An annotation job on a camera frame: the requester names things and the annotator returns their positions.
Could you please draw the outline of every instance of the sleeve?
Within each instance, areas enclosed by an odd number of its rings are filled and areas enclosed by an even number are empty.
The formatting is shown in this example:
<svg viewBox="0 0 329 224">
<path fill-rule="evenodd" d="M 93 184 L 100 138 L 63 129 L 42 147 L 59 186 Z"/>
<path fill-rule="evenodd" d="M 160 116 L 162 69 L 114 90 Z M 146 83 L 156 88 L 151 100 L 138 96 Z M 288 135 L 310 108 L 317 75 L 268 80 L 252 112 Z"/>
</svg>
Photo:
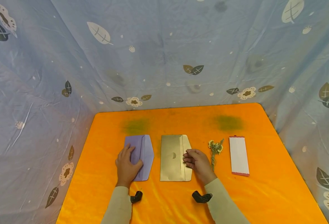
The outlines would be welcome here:
<svg viewBox="0 0 329 224">
<path fill-rule="evenodd" d="M 208 194 L 212 194 L 207 204 L 216 224 L 249 224 L 218 178 L 204 188 Z"/>
<path fill-rule="evenodd" d="M 115 187 L 101 224 L 129 224 L 131 213 L 132 203 L 128 188 Z"/>
</svg>

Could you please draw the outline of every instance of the orange table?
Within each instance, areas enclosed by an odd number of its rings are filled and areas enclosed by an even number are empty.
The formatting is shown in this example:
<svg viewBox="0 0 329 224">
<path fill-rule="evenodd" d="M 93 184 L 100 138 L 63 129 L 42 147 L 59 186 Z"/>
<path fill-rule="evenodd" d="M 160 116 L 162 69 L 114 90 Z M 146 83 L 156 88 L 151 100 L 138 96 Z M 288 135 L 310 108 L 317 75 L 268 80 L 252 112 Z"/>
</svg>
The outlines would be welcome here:
<svg viewBox="0 0 329 224">
<path fill-rule="evenodd" d="M 98 224 L 117 181 L 115 159 L 125 136 L 149 134 L 155 159 L 148 181 L 134 182 L 132 224 L 214 223 L 194 173 L 189 182 L 160 182 L 161 135 L 186 134 L 210 157 L 208 141 L 225 139 L 215 172 L 250 223 L 327 223 L 259 104 L 235 104 L 96 114 L 57 224 Z M 250 176 L 231 174 L 229 140 L 245 136 Z"/>
</svg>

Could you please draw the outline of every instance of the flower stem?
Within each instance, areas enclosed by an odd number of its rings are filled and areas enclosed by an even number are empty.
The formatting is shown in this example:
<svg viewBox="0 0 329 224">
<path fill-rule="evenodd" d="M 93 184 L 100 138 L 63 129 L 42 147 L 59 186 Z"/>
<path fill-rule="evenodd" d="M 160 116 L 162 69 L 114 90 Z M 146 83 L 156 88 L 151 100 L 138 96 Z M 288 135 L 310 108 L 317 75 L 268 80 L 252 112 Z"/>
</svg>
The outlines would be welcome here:
<svg viewBox="0 0 329 224">
<path fill-rule="evenodd" d="M 214 153 L 212 153 L 212 158 L 211 158 L 211 163 L 212 163 L 212 170 L 214 171 L 214 156 L 215 156 L 215 154 Z"/>
</svg>

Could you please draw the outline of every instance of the light blue cloth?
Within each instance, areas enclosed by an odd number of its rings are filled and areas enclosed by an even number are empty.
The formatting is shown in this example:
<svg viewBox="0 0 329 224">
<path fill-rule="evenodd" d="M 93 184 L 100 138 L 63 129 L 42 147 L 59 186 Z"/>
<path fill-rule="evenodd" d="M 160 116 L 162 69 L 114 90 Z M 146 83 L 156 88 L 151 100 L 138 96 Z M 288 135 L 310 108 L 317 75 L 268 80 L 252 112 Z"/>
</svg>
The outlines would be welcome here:
<svg viewBox="0 0 329 224">
<path fill-rule="evenodd" d="M 98 112 L 248 102 L 329 221 L 329 1 L 0 0 L 0 223 L 56 222 Z"/>
</svg>

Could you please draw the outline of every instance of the black clip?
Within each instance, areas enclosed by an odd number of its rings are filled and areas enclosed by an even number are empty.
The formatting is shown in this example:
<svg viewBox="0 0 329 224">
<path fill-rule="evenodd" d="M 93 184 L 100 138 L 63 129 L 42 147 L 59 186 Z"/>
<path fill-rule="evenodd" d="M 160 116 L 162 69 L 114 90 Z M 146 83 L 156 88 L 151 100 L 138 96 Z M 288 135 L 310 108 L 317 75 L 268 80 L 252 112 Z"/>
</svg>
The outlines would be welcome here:
<svg viewBox="0 0 329 224">
<path fill-rule="evenodd" d="M 137 191 L 135 196 L 131 196 L 131 203 L 134 204 L 139 202 L 142 199 L 143 193 L 141 191 Z"/>
<path fill-rule="evenodd" d="M 212 194 L 201 195 L 198 191 L 193 192 L 192 197 L 197 203 L 207 203 L 211 198 Z"/>
</svg>

